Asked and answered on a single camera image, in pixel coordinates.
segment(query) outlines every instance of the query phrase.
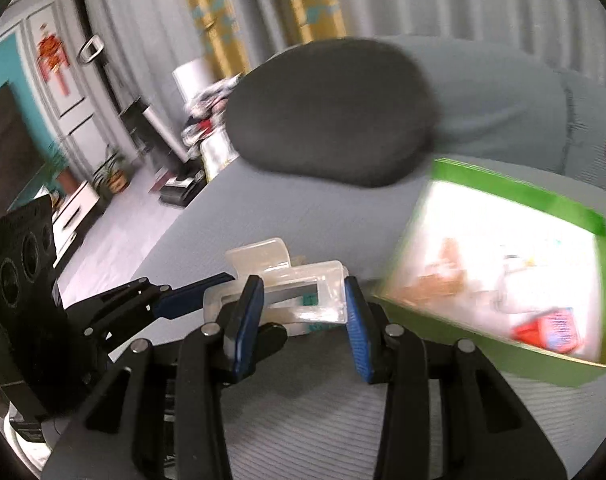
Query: floor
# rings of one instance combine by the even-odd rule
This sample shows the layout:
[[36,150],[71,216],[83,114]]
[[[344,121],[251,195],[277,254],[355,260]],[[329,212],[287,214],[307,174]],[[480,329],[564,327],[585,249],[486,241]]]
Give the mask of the floor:
[[157,194],[148,193],[154,182],[150,170],[139,170],[91,227],[58,279],[65,306],[129,282],[182,213],[182,208],[163,205]]

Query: cushion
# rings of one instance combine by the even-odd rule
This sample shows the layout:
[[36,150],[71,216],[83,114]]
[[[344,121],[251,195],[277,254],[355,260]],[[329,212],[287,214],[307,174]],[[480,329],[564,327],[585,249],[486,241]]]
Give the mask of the cushion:
[[606,87],[571,70],[557,70],[568,101],[563,174],[606,190]]
[[225,112],[232,144],[257,168],[365,187],[411,173],[436,123],[411,57],[363,39],[286,50],[241,80]]
[[562,173],[568,106],[554,70],[499,44],[406,34],[385,41],[416,60],[436,96],[435,152]]

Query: metal screw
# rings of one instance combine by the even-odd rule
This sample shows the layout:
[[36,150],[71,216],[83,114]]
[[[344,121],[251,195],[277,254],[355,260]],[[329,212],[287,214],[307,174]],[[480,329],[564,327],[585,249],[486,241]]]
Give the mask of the metal screw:
[[471,354],[477,349],[477,346],[474,344],[474,342],[470,341],[469,339],[459,340],[457,346],[459,347],[459,350],[465,352],[466,354]]
[[147,350],[147,347],[149,346],[149,343],[147,341],[147,339],[134,339],[134,341],[132,341],[132,344],[129,346],[131,348],[131,351],[134,352],[135,354],[141,354],[142,352],[144,352],[145,350]]
[[405,329],[396,323],[391,323],[385,327],[385,333],[390,337],[401,337]]
[[201,332],[203,332],[203,335],[216,335],[220,331],[221,327],[219,327],[217,323],[205,323],[205,325],[201,327]]

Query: door handle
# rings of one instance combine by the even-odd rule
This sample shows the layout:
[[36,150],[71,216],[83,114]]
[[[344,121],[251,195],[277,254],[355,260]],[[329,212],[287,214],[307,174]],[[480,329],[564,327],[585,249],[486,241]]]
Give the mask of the door handle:
[[78,60],[83,64],[90,64],[105,49],[105,43],[97,34],[94,34],[78,51]]
[[72,215],[70,216],[70,218],[67,219],[67,222],[65,222],[65,225],[63,225],[63,229],[67,229],[68,227],[70,227],[70,224],[74,221],[74,219],[76,217],[78,217],[79,213],[81,212],[81,208],[80,206],[76,208],[76,211],[74,211],[72,213]]

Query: black speaker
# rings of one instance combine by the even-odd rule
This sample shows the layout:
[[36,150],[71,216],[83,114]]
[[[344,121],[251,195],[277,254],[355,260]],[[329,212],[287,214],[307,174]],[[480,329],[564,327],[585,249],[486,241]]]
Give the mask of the black speaker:
[[55,260],[49,196],[0,218],[0,387],[26,420],[60,413],[84,391],[68,374]]
[[143,115],[149,105],[137,99],[120,114],[120,119],[133,139],[138,139],[148,151],[154,150],[160,162],[175,175],[183,174],[183,162]]

